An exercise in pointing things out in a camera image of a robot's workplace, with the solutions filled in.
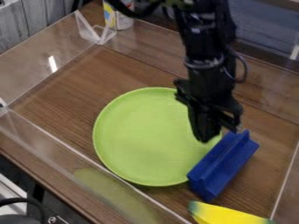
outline blue block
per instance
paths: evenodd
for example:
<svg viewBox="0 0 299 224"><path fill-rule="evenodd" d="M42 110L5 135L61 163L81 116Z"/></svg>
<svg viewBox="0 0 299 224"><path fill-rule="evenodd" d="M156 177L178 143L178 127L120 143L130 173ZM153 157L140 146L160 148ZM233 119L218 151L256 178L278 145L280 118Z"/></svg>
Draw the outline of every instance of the blue block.
<svg viewBox="0 0 299 224"><path fill-rule="evenodd" d="M229 132L193 166L186 177L190 189L205 202L220 195L257 147L249 139L248 130L240 134Z"/></svg>

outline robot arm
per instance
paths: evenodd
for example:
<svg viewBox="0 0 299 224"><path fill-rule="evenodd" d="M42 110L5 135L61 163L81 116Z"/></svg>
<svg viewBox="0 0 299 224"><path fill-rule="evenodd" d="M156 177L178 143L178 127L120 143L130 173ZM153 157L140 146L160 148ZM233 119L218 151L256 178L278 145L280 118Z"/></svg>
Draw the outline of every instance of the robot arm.
<svg viewBox="0 0 299 224"><path fill-rule="evenodd" d="M173 82L174 97L188 107L192 134L205 143L220 133L221 126L236 132L242 108L232 97L232 89L246 78L246 65L229 48L236 26L228 0L154 0L140 14L118 0L106 1L132 18L148 16L160 4L172 6L188 69L188 80ZM236 59L245 68L241 80L236 79Z"/></svg>

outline green plate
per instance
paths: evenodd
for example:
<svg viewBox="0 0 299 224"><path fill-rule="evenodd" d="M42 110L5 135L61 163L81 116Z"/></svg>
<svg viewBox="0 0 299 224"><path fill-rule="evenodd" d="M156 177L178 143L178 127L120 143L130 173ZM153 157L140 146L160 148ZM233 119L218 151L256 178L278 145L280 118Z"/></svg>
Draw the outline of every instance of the green plate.
<svg viewBox="0 0 299 224"><path fill-rule="evenodd" d="M170 186L220 140L200 143L192 136L186 107L174 90L148 87L120 95L102 109L93 127L93 144L106 168L144 186Z"/></svg>

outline yellow sponge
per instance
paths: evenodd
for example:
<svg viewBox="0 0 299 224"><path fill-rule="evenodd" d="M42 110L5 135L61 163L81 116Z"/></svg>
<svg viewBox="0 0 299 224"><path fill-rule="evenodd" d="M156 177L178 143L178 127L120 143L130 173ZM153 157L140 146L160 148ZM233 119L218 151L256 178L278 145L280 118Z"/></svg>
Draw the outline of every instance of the yellow sponge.
<svg viewBox="0 0 299 224"><path fill-rule="evenodd" d="M200 224L274 224L270 220L221 206L192 201L188 210Z"/></svg>

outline white container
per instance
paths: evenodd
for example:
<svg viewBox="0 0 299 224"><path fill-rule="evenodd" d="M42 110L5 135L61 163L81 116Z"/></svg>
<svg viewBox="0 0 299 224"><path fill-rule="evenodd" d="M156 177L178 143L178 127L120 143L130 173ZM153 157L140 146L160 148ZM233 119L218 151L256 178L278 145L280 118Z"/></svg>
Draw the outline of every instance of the white container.
<svg viewBox="0 0 299 224"><path fill-rule="evenodd" d="M130 11L134 9L133 0L121 0L121 2ZM102 5L104 5L105 23L108 23L109 16L114 14L114 18L110 23L110 28L124 30L128 27L130 27L134 20L130 17L122 15L117 10L114 10L113 7L105 1L102 1Z"/></svg>

